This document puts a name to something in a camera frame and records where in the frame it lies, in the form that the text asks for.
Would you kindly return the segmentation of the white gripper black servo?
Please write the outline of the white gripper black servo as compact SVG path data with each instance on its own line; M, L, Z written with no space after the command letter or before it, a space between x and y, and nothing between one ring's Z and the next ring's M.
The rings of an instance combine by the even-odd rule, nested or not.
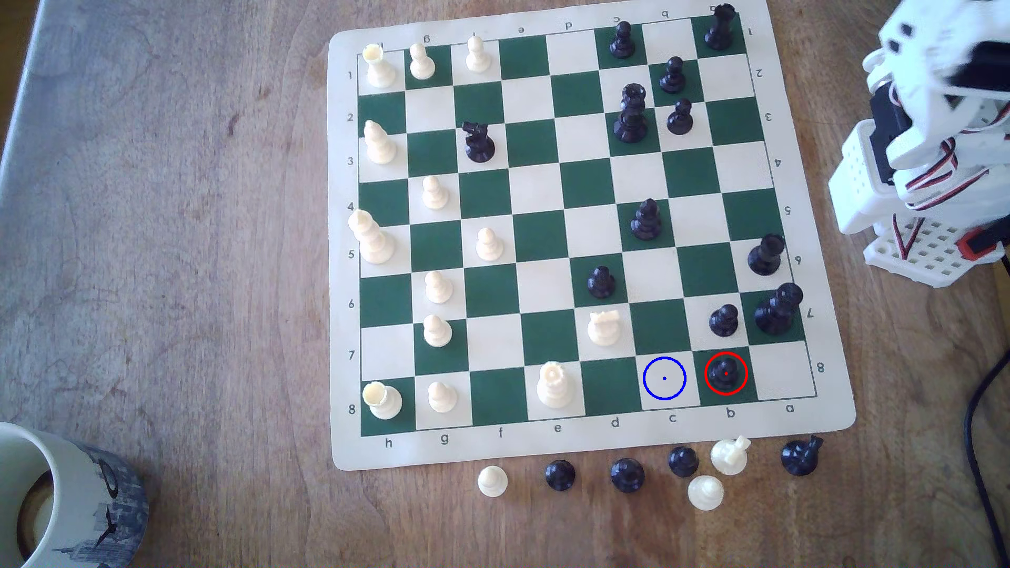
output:
M1008 164L1008 36L978 40L977 2L901 2L878 38L866 88L890 82L910 121L888 145L893 169L932 163L950 137L967 165Z

